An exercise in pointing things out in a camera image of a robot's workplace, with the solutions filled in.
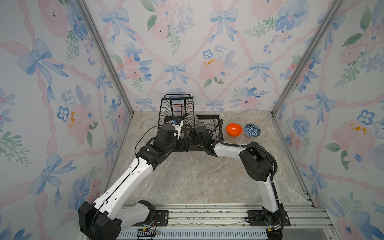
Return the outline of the green geometric pattern bowl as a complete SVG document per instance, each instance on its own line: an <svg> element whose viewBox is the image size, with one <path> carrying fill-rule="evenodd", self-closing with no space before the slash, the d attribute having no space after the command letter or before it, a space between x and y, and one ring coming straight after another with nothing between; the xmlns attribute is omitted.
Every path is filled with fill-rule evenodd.
<svg viewBox="0 0 384 240"><path fill-rule="evenodd" d="M199 126L200 119L195 115L188 115L188 125L192 128Z"/></svg>

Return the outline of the black wire dish rack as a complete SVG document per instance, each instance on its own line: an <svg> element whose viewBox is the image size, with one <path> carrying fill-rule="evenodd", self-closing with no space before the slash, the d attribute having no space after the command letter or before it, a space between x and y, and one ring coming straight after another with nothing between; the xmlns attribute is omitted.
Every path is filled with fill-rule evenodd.
<svg viewBox="0 0 384 240"><path fill-rule="evenodd" d="M205 126L213 139L223 138L219 115L198 115L194 110L194 98L190 94L166 94L161 100L158 125L183 121L180 137L185 139L200 126Z"/></svg>

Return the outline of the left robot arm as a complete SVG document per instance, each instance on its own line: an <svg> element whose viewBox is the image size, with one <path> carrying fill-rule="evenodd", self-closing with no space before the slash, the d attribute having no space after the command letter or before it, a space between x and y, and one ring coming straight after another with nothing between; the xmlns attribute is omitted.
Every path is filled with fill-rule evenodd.
<svg viewBox="0 0 384 240"><path fill-rule="evenodd" d="M80 206L79 224L84 235L90 240L115 240L123 229L156 223L156 208L148 201L141 200L127 210L122 210L122 206L138 185L182 144L182 126L161 125L156 137L135 154L125 173L91 204Z"/></svg>

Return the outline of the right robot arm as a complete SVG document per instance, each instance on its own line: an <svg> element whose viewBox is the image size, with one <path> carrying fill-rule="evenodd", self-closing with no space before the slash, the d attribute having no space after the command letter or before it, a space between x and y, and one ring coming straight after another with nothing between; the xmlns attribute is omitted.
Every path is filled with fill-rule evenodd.
<svg viewBox="0 0 384 240"><path fill-rule="evenodd" d="M221 139L215 140L205 126L192 131L190 137L192 145L203 149L210 156L227 157L242 162L250 178L257 182L263 203L261 211L247 211L245 221L252 227L268 227L270 233L281 232L287 217L274 183L278 170L276 159L256 142L239 145L226 143Z"/></svg>

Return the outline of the orange plastic bowl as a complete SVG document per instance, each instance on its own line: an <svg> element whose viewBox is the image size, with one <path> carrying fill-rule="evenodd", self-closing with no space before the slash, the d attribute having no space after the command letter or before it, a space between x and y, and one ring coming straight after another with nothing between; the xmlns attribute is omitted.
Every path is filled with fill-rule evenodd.
<svg viewBox="0 0 384 240"><path fill-rule="evenodd" d="M230 123L226 127L226 131L231 137L238 137L243 133L243 128L236 123Z"/></svg>

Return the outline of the blue triangle pattern bowl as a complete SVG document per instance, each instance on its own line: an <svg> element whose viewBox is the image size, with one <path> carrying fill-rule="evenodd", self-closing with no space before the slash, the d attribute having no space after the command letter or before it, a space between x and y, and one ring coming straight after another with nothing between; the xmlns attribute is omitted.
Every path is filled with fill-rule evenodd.
<svg viewBox="0 0 384 240"><path fill-rule="evenodd" d="M256 137L260 136L261 129L257 125L246 124L244 126L244 134L245 134L245 136L247 136L249 138L256 138Z"/></svg>

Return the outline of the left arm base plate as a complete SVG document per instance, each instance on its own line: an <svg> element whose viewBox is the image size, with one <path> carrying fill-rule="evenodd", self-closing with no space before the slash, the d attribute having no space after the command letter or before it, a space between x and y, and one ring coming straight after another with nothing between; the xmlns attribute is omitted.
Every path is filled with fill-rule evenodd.
<svg viewBox="0 0 384 240"><path fill-rule="evenodd" d="M154 216L150 217L149 222L137 223L133 227L167 227L169 222L168 210L155 210Z"/></svg>

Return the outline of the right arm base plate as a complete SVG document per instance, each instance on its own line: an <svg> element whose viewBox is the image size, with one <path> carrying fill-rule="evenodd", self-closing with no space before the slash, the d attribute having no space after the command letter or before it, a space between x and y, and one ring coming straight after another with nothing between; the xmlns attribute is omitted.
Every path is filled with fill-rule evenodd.
<svg viewBox="0 0 384 240"><path fill-rule="evenodd" d="M245 218L246 222L251 225L251 227L276 227L281 224L281 221L284 221L284 227L291 226L290 218L286 211L283 211L283 219L281 218L281 212L276 211L271 213L264 210L249 210L247 211L247 217Z"/></svg>

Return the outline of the aluminium mounting rail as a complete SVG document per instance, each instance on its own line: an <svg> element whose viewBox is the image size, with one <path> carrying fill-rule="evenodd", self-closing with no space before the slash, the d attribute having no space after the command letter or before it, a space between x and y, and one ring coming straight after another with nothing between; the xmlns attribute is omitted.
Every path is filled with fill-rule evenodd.
<svg viewBox="0 0 384 240"><path fill-rule="evenodd" d="M291 226L281 232L268 232L268 227L251 227L245 221L249 210L262 210L261 205L200 204L159 205L168 210L167 227L129 227L115 240L338 240L331 219L323 208L309 201L284 205Z"/></svg>

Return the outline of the left aluminium corner post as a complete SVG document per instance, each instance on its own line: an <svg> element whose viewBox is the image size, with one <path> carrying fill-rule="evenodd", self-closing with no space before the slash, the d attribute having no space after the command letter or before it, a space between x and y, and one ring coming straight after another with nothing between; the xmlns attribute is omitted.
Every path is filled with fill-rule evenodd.
<svg viewBox="0 0 384 240"><path fill-rule="evenodd" d="M106 46L102 40L102 36L100 35L100 32L99 32L99 30L98 30L98 28L94 22L94 19L93 19L92 14L91 14L88 6L87 6L86 1L74 0L74 3L80 12L80 15L82 16L86 27L89 28L89 30L90 30L90 35L93 37L95 44L96 44L96 48L97 48L99 54L101 55L102 60L105 63L105 66L108 70L108 73L110 74L113 83L115 84L115 86L118 89L118 93L120 94L120 96L122 98L124 106L127 108L130 117L132 117L134 115L134 111L132 109L132 106L129 103L127 94L124 91L123 85L122 85L122 83L121 83L121 81L120 81L120 79L116 73L116 70L113 67L112 60L109 57Z"/></svg>

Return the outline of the aluminium corner post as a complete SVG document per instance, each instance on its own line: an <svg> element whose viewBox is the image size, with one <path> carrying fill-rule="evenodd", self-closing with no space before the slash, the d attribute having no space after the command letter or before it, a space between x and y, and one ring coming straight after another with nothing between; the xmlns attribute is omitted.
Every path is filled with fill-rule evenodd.
<svg viewBox="0 0 384 240"><path fill-rule="evenodd" d="M120 96L122 98L124 106L127 108L130 117L132 117L134 115L134 111L132 109L132 106L129 103L127 94L124 91L123 85L122 85L122 83L121 83L121 81L120 81L120 79L116 73L116 70L113 67L112 60L109 57L106 46L102 40L102 36L100 35L100 32L99 32L99 30L98 30L98 28L94 22L94 19L93 19L92 14L91 14L88 6L87 6L86 1L74 0L74 3L80 12L80 15L82 16L86 27L89 28L89 30L90 30L90 35L93 37L95 44L96 44L96 48L97 48L99 54L101 55L102 60L105 63L105 66L108 70L108 73L110 74L113 83L115 84L115 86L118 89L118 93L120 94Z"/></svg>
<svg viewBox="0 0 384 240"><path fill-rule="evenodd" d="M302 55L302 59L299 62L297 69L294 70L292 77L290 78L284 90L282 91L281 96L278 98L278 101L272 110L273 117L278 115L280 109L284 104L286 97L289 95L291 89L296 84L297 79L300 77L300 75L304 71L304 68L306 67L307 62L315 54L315 51L317 50L319 43L325 37L326 32L328 31L330 25L336 18L344 2L345 1L342 1L342 0L335 0L331 2L329 10L326 12L325 17L323 18L323 22L319 25L317 31L314 34L313 40L309 43L306 51Z"/></svg>

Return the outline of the right aluminium corner post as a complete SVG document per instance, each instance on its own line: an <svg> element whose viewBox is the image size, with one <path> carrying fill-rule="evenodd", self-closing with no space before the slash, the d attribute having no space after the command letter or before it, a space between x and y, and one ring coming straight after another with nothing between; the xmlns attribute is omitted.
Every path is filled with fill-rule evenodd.
<svg viewBox="0 0 384 240"><path fill-rule="evenodd" d="M281 96L278 98L278 101L272 110L273 117L278 115L280 109L284 104L286 97L289 95L291 89L296 84L297 79L300 77L300 75L304 71L304 68L306 67L307 62L315 54L315 51L317 50L319 43L325 37L326 32L328 31L330 25L336 18L344 2L345 1L342 1L342 0L335 0L331 2L329 10L326 12L325 17L323 18L323 22L319 25L317 31L314 34L313 40L309 43L306 51L302 55L302 59L299 62L297 69L294 70L292 77L290 78L284 90L282 91Z"/></svg>

